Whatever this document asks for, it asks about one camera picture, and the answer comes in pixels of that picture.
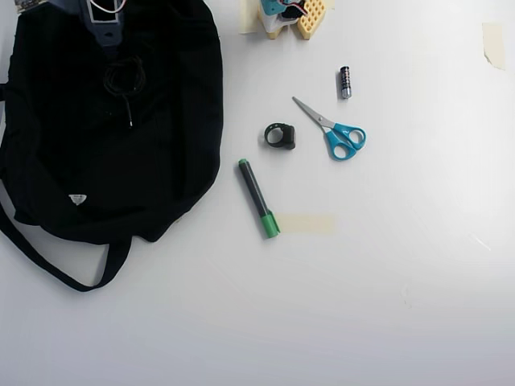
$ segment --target masking tape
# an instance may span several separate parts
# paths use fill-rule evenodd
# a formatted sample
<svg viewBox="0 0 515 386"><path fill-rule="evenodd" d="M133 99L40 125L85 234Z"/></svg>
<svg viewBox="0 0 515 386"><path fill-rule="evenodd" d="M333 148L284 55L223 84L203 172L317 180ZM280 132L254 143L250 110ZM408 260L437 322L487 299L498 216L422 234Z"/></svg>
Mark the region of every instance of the masking tape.
<svg viewBox="0 0 515 386"><path fill-rule="evenodd" d="M506 70L503 28L498 23L483 23L484 57L495 68Z"/></svg>
<svg viewBox="0 0 515 386"><path fill-rule="evenodd" d="M281 233L313 233L330 235L336 232L336 217L333 215L275 214Z"/></svg>
<svg viewBox="0 0 515 386"><path fill-rule="evenodd" d="M240 0L240 34L252 34L259 28L259 0Z"/></svg>

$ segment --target scissors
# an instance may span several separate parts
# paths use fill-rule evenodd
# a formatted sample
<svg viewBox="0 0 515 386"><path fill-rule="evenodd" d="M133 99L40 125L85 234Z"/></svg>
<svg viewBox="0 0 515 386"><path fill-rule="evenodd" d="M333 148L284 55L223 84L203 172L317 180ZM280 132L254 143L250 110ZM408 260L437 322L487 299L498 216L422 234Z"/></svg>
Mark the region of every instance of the scissors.
<svg viewBox="0 0 515 386"><path fill-rule="evenodd" d="M361 150L363 146L365 146L367 141L367 134L364 130L360 129L359 127L351 127L341 125L340 123L331 122L323 115L318 114L315 110L299 101L297 98L293 97L293 100L302 110L304 110L307 115L311 117L313 121L322 127L329 141L329 153L335 160L346 161L354 157L358 150ZM353 141L351 139L351 133L358 133L361 136L361 140L359 142ZM340 157L336 153L336 148L338 147L341 147L345 150L345 157Z"/></svg>

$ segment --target blue scissors handle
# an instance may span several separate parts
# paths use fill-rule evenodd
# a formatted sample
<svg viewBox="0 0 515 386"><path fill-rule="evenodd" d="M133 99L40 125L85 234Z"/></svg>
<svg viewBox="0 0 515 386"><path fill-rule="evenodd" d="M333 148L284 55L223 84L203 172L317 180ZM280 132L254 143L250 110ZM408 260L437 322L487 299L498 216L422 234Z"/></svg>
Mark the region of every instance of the blue scissors handle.
<svg viewBox="0 0 515 386"><path fill-rule="evenodd" d="M340 123L336 123L333 130L336 131L339 135L343 136L355 150L363 149L363 146L365 146L365 143L367 142L367 133L359 127L346 126L341 125ZM358 133L361 137L361 140L358 142L353 141L351 138L352 133Z"/></svg>
<svg viewBox="0 0 515 386"><path fill-rule="evenodd" d="M329 130L325 133L325 135L329 141L329 150L331 151L331 156L336 161L347 161L348 159L354 157L357 154L357 150L354 149L354 147L348 145L347 142L344 142L341 139L339 139L334 131ZM340 157L336 153L336 149L338 149L338 147L341 147L345 150L345 157Z"/></svg>

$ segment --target backpack handle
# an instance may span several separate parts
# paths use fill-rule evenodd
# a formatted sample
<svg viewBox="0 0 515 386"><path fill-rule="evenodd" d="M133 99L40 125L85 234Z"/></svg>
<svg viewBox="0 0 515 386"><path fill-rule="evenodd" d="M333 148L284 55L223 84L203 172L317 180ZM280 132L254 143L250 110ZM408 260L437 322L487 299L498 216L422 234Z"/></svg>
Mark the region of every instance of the backpack handle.
<svg viewBox="0 0 515 386"><path fill-rule="evenodd" d="M117 275L120 268L126 262L129 255L132 238L128 240L118 241L109 245L107 253L107 262L105 263L105 270L102 279L97 285L84 285L77 280L69 277L66 273L50 264L38 251L28 242L24 235L13 225L9 220L2 204L0 203L0 231L2 231L8 238L18 247L29 259L31 259L40 268L44 269L54 277L61 280L64 284L72 287L74 290L80 292L89 292L104 285L109 284Z"/></svg>

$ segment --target green marker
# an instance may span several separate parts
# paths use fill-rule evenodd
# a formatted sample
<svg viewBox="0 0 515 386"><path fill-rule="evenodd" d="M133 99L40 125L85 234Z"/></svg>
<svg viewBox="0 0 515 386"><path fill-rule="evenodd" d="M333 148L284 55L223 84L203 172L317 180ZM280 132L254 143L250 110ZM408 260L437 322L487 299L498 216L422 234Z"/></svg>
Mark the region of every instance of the green marker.
<svg viewBox="0 0 515 386"><path fill-rule="evenodd" d="M239 162L239 167L241 173L243 174L243 178L245 179L245 183L249 188L252 200L256 205L257 213L259 214L259 217L261 217L261 222L263 224L263 228L265 229L266 235L269 239L276 237L281 232L281 230L279 229L277 221L275 220L274 213L272 213L272 211L266 206L265 199L263 198L261 189L259 189L258 181L252 172L252 167L250 167L249 161L243 158Z"/></svg>

